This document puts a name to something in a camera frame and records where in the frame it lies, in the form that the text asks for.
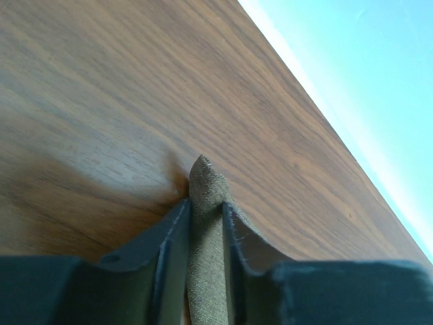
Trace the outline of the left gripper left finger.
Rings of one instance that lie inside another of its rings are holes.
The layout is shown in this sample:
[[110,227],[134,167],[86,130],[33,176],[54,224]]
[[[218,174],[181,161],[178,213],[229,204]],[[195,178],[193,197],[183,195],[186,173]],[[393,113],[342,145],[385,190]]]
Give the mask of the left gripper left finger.
[[90,263],[72,255],[1,257],[2,324],[178,324],[191,203]]

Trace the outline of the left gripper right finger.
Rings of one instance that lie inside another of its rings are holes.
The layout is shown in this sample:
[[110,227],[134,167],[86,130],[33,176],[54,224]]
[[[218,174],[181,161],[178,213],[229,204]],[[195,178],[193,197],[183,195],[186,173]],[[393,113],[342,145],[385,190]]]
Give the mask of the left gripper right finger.
[[410,261],[296,261],[222,205],[230,324],[431,324],[432,279]]

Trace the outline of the brown cloth napkin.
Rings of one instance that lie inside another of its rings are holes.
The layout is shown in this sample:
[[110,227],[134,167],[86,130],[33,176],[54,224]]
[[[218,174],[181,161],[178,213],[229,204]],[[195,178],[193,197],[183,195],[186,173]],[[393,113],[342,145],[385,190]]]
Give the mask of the brown cloth napkin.
[[223,203],[235,204],[224,175],[200,155],[189,173],[191,244],[187,298],[192,324],[233,324],[227,302]]

